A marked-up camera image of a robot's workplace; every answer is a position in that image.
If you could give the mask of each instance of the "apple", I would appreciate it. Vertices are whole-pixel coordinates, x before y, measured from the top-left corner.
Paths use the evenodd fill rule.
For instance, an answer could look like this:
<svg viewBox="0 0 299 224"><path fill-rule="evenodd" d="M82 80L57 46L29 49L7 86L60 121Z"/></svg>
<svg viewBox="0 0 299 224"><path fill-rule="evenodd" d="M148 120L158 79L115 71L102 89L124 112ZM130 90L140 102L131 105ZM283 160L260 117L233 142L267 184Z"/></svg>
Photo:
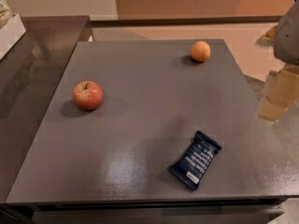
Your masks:
<svg viewBox="0 0 299 224"><path fill-rule="evenodd" d="M93 81L83 81L73 90L73 101L82 110L94 110L103 102L103 91Z"/></svg>

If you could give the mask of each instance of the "gray tabletop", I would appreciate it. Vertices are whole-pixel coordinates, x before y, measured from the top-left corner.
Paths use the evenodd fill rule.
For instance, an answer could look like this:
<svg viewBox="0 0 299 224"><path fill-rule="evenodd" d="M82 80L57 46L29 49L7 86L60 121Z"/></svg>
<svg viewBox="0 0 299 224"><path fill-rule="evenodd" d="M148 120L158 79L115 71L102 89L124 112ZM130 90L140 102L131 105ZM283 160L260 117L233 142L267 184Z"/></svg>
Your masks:
<svg viewBox="0 0 299 224"><path fill-rule="evenodd" d="M159 202L299 196L299 173L223 40L78 43L7 203ZM94 80L104 102L78 110ZM223 147L197 191L169 172L196 130Z"/></svg>

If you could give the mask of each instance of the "blue wrapper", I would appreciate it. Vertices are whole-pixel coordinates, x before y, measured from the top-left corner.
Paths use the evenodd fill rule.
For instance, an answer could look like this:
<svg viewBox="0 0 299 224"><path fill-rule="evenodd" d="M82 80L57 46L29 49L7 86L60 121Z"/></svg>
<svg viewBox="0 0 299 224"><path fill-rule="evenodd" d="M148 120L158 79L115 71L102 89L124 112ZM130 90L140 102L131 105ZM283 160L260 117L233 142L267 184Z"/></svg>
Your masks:
<svg viewBox="0 0 299 224"><path fill-rule="evenodd" d="M197 190L207 167L221 150L221 146L206 134L197 131L193 142L171 172L192 190Z"/></svg>

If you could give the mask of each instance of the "cardboard box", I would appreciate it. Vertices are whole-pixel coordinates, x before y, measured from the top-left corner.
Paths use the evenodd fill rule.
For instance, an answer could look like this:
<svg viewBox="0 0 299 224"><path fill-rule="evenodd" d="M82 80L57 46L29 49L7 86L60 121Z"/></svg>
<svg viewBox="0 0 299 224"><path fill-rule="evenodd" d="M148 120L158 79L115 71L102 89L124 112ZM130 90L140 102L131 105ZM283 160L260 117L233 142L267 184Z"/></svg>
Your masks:
<svg viewBox="0 0 299 224"><path fill-rule="evenodd" d="M16 42L26 32L21 22L19 14L14 14L13 18L0 29L0 60L16 44Z"/></svg>

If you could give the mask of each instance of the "small orange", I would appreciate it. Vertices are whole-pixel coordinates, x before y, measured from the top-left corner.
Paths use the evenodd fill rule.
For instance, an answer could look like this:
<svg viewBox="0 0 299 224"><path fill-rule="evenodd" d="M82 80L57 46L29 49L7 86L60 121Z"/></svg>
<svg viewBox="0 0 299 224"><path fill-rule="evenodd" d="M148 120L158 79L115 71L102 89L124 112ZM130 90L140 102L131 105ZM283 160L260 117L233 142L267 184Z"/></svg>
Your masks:
<svg viewBox="0 0 299 224"><path fill-rule="evenodd" d="M191 49L191 56L199 63L205 62L211 54L211 48L207 42L198 41Z"/></svg>

